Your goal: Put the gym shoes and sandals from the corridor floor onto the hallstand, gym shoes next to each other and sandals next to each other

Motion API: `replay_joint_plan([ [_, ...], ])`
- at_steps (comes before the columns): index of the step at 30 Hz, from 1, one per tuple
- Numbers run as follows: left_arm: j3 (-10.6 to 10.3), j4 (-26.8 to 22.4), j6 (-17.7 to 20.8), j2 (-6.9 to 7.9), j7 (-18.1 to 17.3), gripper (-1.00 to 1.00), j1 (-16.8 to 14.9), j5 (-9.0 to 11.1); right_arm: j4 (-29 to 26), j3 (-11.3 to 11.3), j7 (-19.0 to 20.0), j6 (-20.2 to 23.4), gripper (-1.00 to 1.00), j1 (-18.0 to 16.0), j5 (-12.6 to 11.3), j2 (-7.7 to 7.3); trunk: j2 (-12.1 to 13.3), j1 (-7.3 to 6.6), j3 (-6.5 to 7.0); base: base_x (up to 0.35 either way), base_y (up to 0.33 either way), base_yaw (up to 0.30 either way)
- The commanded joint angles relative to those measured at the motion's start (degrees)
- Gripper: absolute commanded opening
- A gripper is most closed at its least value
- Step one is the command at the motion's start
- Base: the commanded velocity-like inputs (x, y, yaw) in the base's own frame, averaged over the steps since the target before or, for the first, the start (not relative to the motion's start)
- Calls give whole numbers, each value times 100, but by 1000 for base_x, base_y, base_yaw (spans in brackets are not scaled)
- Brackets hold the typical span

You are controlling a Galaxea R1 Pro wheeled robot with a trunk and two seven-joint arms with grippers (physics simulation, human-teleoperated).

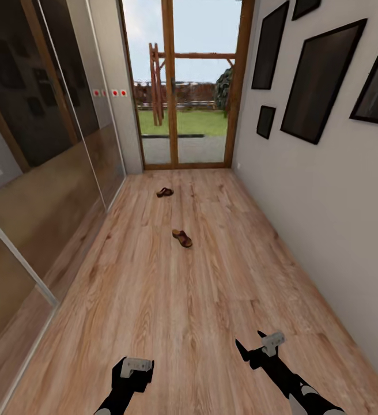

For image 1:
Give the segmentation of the sandal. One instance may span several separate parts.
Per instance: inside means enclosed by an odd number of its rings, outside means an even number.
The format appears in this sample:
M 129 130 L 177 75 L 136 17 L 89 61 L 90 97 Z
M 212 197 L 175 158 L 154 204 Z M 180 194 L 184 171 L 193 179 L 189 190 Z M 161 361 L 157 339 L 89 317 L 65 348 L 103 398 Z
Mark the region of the sandal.
M 170 188 L 164 188 L 160 192 L 157 192 L 156 194 L 159 198 L 161 198 L 161 197 L 163 197 L 163 195 L 170 196 L 173 193 L 174 193 L 174 190 L 171 190 Z
M 178 238 L 179 243 L 183 247 L 191 247 L 192 246 L 191 238 L 187 237 L 185 231 L 178 231 L 178 230 L 173 229 L 172 230 L 172 237 L 173 238 Z

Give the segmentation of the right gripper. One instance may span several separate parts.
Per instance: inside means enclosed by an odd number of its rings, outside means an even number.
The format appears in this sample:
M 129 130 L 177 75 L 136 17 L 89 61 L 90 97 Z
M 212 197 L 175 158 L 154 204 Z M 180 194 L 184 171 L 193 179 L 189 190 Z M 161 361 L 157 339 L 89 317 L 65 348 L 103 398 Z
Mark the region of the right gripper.
M 266 334 L 261 332 L 260 330 L 258 330 L 258 334 L 261 336 L 261 338 L 266 337 Z M 262 348 L 247 351 L 244 348 L 244 346 L 241 343 L 239 343 L 237 339 L 235 340 L 235 343 L 242 355 L 243 360 L 249 361 L 250 367 L 252 369 L 262 367 L 267 372 L 270 379 L 274 382 L 274 377 L 277 371 L 281 367 L 285 366 L 283 361 L 278 357 L 278 346 L 275 347 L 276 355 L 269 357 L 266 353 L 262 351 Z

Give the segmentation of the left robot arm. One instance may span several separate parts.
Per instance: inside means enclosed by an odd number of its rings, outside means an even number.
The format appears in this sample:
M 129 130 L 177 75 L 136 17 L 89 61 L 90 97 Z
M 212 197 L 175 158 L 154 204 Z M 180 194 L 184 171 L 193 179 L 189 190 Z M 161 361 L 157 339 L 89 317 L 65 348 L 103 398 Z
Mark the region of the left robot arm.
M 112 391 L 93 415 L 123 415 L 134 392 L 152 382 L 154 360 L 122 358 L 112 369 Z

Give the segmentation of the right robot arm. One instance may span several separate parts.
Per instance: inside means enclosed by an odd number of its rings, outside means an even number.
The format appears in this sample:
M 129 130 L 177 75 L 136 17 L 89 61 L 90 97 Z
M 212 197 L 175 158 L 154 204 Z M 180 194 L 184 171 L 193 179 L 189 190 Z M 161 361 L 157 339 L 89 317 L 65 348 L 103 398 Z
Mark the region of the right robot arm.
M 247 351 L 236 339 L 235 343 L 244 361 L 252 369 L 262 367 L 275 382 L 286 398 L 289 398 L 293 415 L 348 415 L 340 407 L 319 395 L 300 375 L 293 374 L 278 357 L 278 345 L 285 343 L 285 335 L 276 332 L 271 335 L 258 330 L 262 348 Z

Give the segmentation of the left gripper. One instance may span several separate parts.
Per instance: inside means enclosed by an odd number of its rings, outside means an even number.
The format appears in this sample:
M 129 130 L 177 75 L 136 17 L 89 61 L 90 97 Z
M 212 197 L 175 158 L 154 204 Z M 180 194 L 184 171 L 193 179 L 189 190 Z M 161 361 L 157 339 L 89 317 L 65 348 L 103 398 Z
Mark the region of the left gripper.
M 145 388 L 148 383 L 152 382 L 154 360 L 152 361 L 152 368 L 148 371 L 137 371 L 131 374 L 129 378 L 121 378 L 121 370 L 123 366 L 122 358 L 112 369 L 112 391 L 122 390 L 126 393 L 128 398 L 128 404 L 134 392 L 145 392 Z

